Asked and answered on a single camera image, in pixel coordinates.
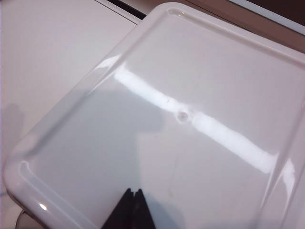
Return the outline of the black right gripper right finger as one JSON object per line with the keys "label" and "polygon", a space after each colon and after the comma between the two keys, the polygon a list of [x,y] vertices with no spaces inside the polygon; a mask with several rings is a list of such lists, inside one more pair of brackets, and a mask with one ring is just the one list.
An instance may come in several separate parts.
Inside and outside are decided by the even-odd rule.
{"label": "black right gripper right finger", "polygon": [[143,191],[139,189],[134,195],[133,228],[155,229],[155,224],[147,205]]}

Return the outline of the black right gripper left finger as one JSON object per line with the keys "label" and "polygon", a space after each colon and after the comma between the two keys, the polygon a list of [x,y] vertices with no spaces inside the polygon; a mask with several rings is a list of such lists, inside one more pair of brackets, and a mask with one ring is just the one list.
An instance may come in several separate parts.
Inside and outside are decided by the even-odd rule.
{"label": "black right gripper left finger", "polygon": [[103,224],[102,229],[129,229],[132,203],[133,192],[128,188]]}

